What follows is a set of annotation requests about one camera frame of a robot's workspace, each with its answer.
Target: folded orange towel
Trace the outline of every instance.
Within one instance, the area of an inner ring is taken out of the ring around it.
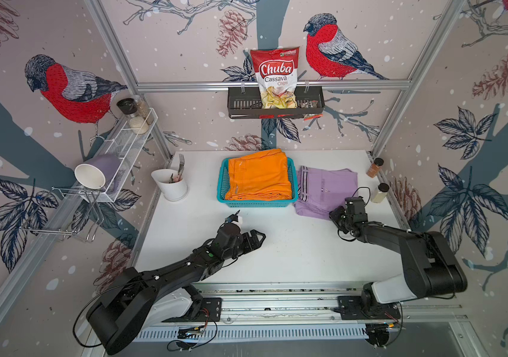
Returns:
[[[228,160],[229,201],[292,199],[288,158],[279,148]]]

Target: bird's head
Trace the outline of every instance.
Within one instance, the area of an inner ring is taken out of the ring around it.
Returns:
[[[337,25],[337,20],[332,14],[318,14],[312,16],[304,27],[304,32],[307,32],[313,37],[325,25]]]
[[[55,64],[56,61],[54,61],[53,58],[44,54],[35,55],[26,63],[24,73],[28,80],[28,86],[32,91],[36,89],[43,92],[49,90],[45,72]]]

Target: black metal basket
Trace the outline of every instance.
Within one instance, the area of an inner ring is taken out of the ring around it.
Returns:
[[[263,109],[260,90],[257,87],[228,88],[228,116],[232,119],[303,118],[306,114],[321,114],[325,107],[322,87],[298,87],[294,90],[297,108]],[[303,108],[304,104],[317,101],[315,108]]]

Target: fork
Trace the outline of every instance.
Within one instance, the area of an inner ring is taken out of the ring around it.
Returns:
[[[179,172],[177,173],[177,182],[179,182],[182,178],[182,174],[183,174],[183,170],[184,170],[184,155],[183,154],[179,154]]]

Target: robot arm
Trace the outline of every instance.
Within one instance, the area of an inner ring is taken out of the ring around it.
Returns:
[[[237,259],[262,246],[264,233],[252,230],[241,235],[240,227],[230,223],[232,217],[235,215],[220,226],[214,239],[207,240],[185,259],[142,273],[131,267],[115,279],[110,288],[118,288],[102,294],[86,314],[107,354],[121,351],[135,339],[151,306],[162,297],[215,274],[226,259]]]
[[[346,198],[345,203],[347,208],[339,206],[329,214],[340,231],[401,254],[403,274],[367,284],[362,296],[366,305],[367,301],[392,303],[466,290],[465,274],[441,233],[416,233],[369,222],[361,197]]]

